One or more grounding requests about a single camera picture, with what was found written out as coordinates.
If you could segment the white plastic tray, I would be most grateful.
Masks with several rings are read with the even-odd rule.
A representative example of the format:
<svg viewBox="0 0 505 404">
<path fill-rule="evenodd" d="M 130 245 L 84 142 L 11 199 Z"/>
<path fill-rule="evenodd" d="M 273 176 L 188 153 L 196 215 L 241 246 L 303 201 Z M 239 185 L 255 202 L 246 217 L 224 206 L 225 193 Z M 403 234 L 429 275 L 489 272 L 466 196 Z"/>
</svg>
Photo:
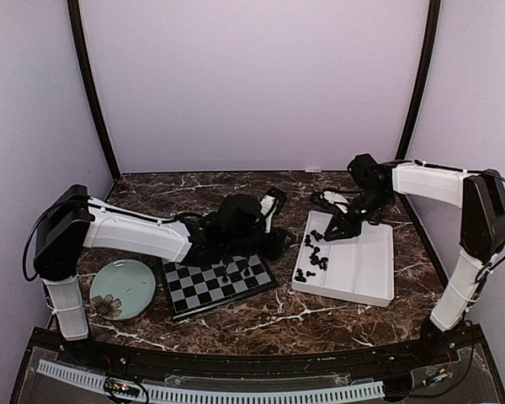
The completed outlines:
<svg viewBox="0 0 505 404">
<path fill-rule="evenodd" d="M 331 218 L 328 213 L 310 211 L 305 234 L 311 230 L 323 234 Z M 293 280 L 293 273 L 293 290 L 363 305 L 386 307 L 391 303 L 395 294 L 391 226 L 365 222 L 360 236 L 325 243 L 329 261 L 323 280 L 302 284 Z"/>
</svg>

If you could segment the black and white chessboard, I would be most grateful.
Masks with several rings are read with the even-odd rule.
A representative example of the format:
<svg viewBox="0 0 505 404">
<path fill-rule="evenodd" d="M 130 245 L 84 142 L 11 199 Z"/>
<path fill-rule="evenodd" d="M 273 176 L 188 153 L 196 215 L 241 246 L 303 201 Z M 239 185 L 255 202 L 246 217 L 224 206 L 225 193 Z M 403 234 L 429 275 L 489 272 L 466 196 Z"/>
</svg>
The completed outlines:
<svg viewBox="0 0 505 404">
<path fill-rule="evenodd" d="M 246 267 L 251 275 L 243 276 Z M 224 272 L 229 281 L 222 282 Z M 230 256 L 202 267 L 166 262 L 162 266 L 165 289 L 174 321 L 258 295 L 277 286 L 268 265 L 257 255 Z"/>
</svg>

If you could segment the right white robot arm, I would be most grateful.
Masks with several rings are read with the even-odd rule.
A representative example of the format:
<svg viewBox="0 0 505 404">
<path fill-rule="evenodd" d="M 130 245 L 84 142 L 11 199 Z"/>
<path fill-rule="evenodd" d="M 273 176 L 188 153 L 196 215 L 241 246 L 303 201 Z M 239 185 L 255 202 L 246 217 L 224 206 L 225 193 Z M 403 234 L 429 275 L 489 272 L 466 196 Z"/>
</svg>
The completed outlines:
<svg viewBox="0 0 505 404">
<path fill-rule="evenodd" d="M 329 221 L 323 233 L 329 242 L 358 237 L 363 222 L 388 205 L 394 194 L 460 209 L 460 255 L 429 317 L 437 329 L 453 329 L 504 260 L 499 254 L 505 248 L 505 178 L 494 169 L 467 170 L 418 160 L 378 163 L 369 154 L 356 156 L 348 172 L 361 192 Z"/>
</svg>

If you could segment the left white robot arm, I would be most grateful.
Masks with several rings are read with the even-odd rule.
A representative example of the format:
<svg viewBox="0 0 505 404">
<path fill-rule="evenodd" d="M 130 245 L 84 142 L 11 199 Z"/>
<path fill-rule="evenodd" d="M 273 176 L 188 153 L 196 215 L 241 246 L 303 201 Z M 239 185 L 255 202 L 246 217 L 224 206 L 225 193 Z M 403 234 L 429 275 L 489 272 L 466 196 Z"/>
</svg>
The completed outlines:
<svg viewBox="0 0 505 404">
<path fill-rule="evenodd" d="M 172 218 L 144 215 L 109 205 L 73 184 L 35 221 L 24 244 L 22 270 L 31 282 L 41 279 L 68 351 L 84 367 L 102 359 L 90 328 L 77 280 L 77 261 L 85 248 L 108 248 L 201 266 L 233 255 L 279 259 L 295 235 L 275 226 L 285 192 L 271 188 L 262 199 L 246 194 L 226 196 L 217 210 Z"/>
</svg>

